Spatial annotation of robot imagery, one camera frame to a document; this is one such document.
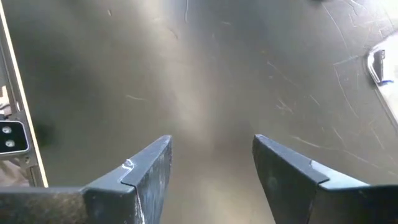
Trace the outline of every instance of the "metal floor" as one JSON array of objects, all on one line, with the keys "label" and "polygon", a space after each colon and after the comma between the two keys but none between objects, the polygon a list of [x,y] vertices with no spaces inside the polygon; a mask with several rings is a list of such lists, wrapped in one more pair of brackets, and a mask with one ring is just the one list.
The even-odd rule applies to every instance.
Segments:
[{"label": "metal floor", "polygon": [[398,25],[394,1],[3,4],[52,186],[86,184],[163,134],[162,223],[273,223],[254,134],[398,183],[397,134],[363,69]]}]

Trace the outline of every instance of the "scratched metal surface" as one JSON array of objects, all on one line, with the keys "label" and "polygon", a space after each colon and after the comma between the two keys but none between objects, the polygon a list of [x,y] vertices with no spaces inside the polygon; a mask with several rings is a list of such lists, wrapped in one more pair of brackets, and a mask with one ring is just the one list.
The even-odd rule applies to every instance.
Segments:
[{"label": "scratched metal surface", "polygon": [[163,223],[272,223],[254,134],[398,183],[397,134],[362,63],[398,26],[394,0],[4,5],[50,185],[86,184],[163,134]]}]

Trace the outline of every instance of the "brushed steel surface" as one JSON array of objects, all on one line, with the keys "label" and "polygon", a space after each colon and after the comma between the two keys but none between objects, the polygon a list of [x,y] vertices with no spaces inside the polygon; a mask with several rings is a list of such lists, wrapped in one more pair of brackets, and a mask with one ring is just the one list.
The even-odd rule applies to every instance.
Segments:
[{"label": "brushed steel surface", "polygon": [[50,185],[86,184],[171,134],[163,223],[273,223],[254,134],[364,182],[398,183],[397,134],[363,67],[398,25],[392,4],[7,0],[4,8]]}]

